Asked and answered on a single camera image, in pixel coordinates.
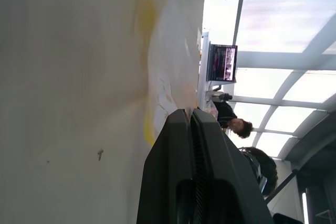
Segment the white wall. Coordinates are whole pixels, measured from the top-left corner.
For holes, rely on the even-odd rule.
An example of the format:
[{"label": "white wall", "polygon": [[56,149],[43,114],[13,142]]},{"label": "white wall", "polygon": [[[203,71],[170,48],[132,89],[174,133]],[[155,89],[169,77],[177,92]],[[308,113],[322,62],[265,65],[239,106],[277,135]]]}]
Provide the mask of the white wall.
[{"label": "white wall", "polygon": [[[1,224],[136,223],[151,1],[0,0]],[[197,64],[203,0],[178,3]]]},{"label": "white wall", "polygon": [[[278,171],[278,185],[291,173],[290,162],[275,161]],[[273,213],[280,213],[303,222],[303,213],[299,198],[296,177],[268,204],[268,209]]]}]

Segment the glass ceiling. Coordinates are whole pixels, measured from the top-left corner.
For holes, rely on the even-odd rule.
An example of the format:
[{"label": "glass ceiling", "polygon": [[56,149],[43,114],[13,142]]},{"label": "glass ceiling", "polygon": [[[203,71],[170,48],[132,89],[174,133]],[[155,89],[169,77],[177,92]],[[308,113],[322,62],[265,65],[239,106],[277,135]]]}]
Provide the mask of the glass ceiling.
[{"label": "glass ceiling", "polygon": [[277,157],[291,135],[263,133],[258,141],[257,148],[263,150],[268,156]]},{"label": "glass ceiling", "polygon": [[288,91],[285,100],[326,101],[336,93],[336,71],[307,71]]},{"label": "glass ceiling", "polygon": [[213,44],[230,45],[235,31],[238,0],[204,0],[203,30]]},{"label": "glass ceiling", "polygon": [[266,129],[293,133],[313,111],[310,108],[280,106],[268,121]]},{"label": "glass ceiling", "polygon": [[238,118],[243,118],[259,128],[269,107],[270,105],[237,102],[234,112]]},{"label": "glass ceiling", "polygon": [[[334,3],[336,0],[243,1],[236,44],[237,83],[221,88],[222,92],[234,95],[236,115],[252,122],[255,128],[247,139],[229,133],[237,147],[254,144],[268,155],[278,157],[289,138],[298,137],[298,132],[304,135],[304,129],[297,131],[303,122],[302,125],[319,122],[314,110],[326,108],[328,111],[327,105],[336,100],[336,71],[310,70],[310,67],[318,69],[328,65],[320,60],[330,57],[322,54],[336,55],[336,42],[320,45],[323,36],[335,35],[330,28],[324,31],[336,16]],[[237,7],[238,0],[205,0],[203,31],[209,31],[213,44],[232,45]],[[239,61],[242,51],[244,66]],[[268,60],[274,55],[279,59]],[[267,64],[256,62],[262,58],[268,65],[276,62],[274,67],[266,68]],[[295,67],[277,69],[277,62]]]},{"label": "glass ceiling", "polygon": [[303,52],[336,13],[335,0],[244,0],[240,51]]},{"label": "glass ceiling", "polygon": [[274,98],[290,73],[287,69],[238,68],[234,95]]}]

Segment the yellow stain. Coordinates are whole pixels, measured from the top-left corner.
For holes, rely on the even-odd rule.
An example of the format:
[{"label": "yellow stain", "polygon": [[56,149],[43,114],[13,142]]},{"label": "yellow stain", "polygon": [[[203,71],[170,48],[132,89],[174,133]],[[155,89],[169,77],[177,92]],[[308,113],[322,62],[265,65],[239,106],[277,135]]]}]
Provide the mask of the yellow stain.
[{"label": "yellow stain", "polygon": [[136,0],[134,17],[142,40],[141,65],[147,68],[149,45],[159,18],[155,0]]},{"label": "yellow stain", "polygon": [[154,127],[153,127],[153,116],[151,113],[151,110],[147,108],[144,118],[144,137],[147,143],[149,143],[151,146],[154,145],[155,139],[154,139]]}]

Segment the ceiling beam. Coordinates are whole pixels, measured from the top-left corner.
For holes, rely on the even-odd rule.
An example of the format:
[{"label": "ceiling beam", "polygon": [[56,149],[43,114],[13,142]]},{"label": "ceiling beam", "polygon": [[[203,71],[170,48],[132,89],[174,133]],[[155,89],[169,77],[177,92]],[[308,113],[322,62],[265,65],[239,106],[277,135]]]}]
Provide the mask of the ceiling beam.
[{"label": "ceiling beam", "polygon": [[275,101],[268,98],[254,98],[254,97],[239,97],[234,95],[232,102],[244,102],[244,103],[256,103],[256,104],[266,104],[273,106],[292,106],[292,107],[301,107],[301,108],[313,108],[317,110],[324,110],[325,106],[321,103],[316,102],[298,102],[298,101]]},{"label": "ceiling beam", "polygon": [[285,131],[273,131],[273,130],[267,130],[267,129],[260,129],[260,128],[253,128],[254,132],[262,132],[262,133],[275,133],[275,134],[285,134],[285,135],[292,135],[291,132],[285,132]]},{"label": "ceiling beam", "polygon": [[333,15],[303,52],[238,51],[239,68],[278,68],[294,70],[336,70],[336,55],[323,55],[336,41],[336,14]]},{"label": "ceiling beam", "polygon": [[318,125],[328,116],[327,111],[314,110],[294,131],[293,136],[302,138],[306,135],[307,129],[310,130]]},{"label": "ceiling beam", "polygon": [[296,167],[297,170],[301,169],[306,162],[312,158],[312,156],[314,156],[317,152],[319,152],[320,150],[322,150],[324,147],[326,147],[327,145],[331,144],[333,141],[335,141],[336,139],[336,133],[332,133],[330,135],[328,135],[327,137],[325,137],[322,140],[318,140],[316,142],[316,145],[313,146],[305,155],[304,157],[298,162],[298,165]]},{"label": "ceiling beam", "polygon": [[336,94],[332,95],[323,103],[323,109],[328,112],[333,112],[336,110]]},{"label": "ceiling beam", "polygon": [[274,100],[277,103],[281,102],[290,88],[303,76],[304,73],[304,71],[297,70],[294,70],[292,73],[290,73],[275,94]]},{"label": "ceiling beam", "polygon": [[239,30],[239,22],[240,22],[240,16],[241,16],[242,8],[243,8],[243,0],[239,0],[238,1],[238,8],[237,8],[237,17],[236,17],[235,32],[233,34],[232,45],[236,45],[236,42],[237,42],[237,35],[238,35],[238,30]]},{"label": "ceiling beam", "polygon": [[[265,114],[265,116],[264,116],[264,118],[263,118],[263,120],[262,120],[262,122],[261,122],[261,124],[259,126],[259,129],[261,131],[265,131],[265,127],[266,127],[269,119],[271,118],[271,116],[273,115],[273,113],[275,112],[275,110],[277,109],[277,107],[278,106],[271,106],[271,107],[269,107],[268,111],[266,112],[266,114]],[[259,141],[259,139],[261,137],[261,134],[262,134],[261,132],[257,133],[256,137],[253,140],[252,146],[254,146],[254,147],[257,146],[258,141]]]},{"label": "ceiling beam", "polygon": [[291,137],[288,139],[288,141],[285,143],[285,145],[282,147],[278,157],[283,160],[288,155],[290,150],[299,142],[299,139],[297,137]]}]

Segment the dark hair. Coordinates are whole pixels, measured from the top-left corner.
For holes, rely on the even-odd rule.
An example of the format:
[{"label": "dark hair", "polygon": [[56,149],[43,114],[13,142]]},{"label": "dark hair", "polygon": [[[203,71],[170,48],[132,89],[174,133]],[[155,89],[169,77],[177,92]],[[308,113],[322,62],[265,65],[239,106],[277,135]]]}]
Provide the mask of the dark hair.
[{"label": "dark hair", "polygon": [[237,132],[237,135],[241,138],[247,138],[250,136],[251,131],[253,130],[253,125],[251,122],[246,122],[243,119],[241,119],[243,122],[243,129],[239,132]]},{"label": "dark hair", "polygon": [[267,178],[267,182],[262,194],[264,196],[270,195],[270,193],[273,192],[277,187],[277,165],[272,158],[270,158],[265,152],[260,149],[254,147],[246,147],[244,149],[248,151],[251,155],[253,155],[259,162],[260,172],[264,177]]}]

